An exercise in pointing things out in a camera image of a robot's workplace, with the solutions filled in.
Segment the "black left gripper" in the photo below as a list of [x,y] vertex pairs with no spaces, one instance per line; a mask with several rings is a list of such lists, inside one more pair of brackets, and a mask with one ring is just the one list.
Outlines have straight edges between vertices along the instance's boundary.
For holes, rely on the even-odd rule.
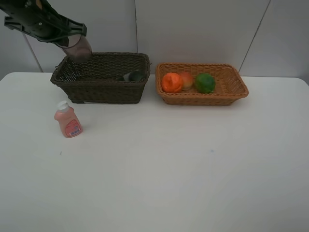
[[4,18],[4,25],[40,42],[53,43],[58,47],[73,47],[81,36],[87,34],[87,27],[83,23],[59,14],[43,15],[34,11],[11,12]]

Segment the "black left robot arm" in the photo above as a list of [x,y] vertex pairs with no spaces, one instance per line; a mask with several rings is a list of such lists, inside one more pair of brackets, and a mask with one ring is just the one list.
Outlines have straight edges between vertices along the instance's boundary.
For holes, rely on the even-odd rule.
[[5,27],[59,47],[73,46],[70,37],[86,36],[87,27],[60,15],[46,0],[2,0]]

